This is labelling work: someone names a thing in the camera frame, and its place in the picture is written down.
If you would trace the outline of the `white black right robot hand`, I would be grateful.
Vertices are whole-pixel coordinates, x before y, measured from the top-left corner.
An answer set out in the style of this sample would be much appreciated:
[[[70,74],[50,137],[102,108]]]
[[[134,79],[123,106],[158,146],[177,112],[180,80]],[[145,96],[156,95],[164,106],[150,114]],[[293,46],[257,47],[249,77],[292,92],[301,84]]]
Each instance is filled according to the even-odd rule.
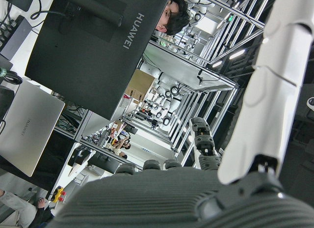
[[[51,228],[311,228],[278,180],[314,39],[314,0],[276,0],[235,129],[201,169],[123,164],[83,186]]]

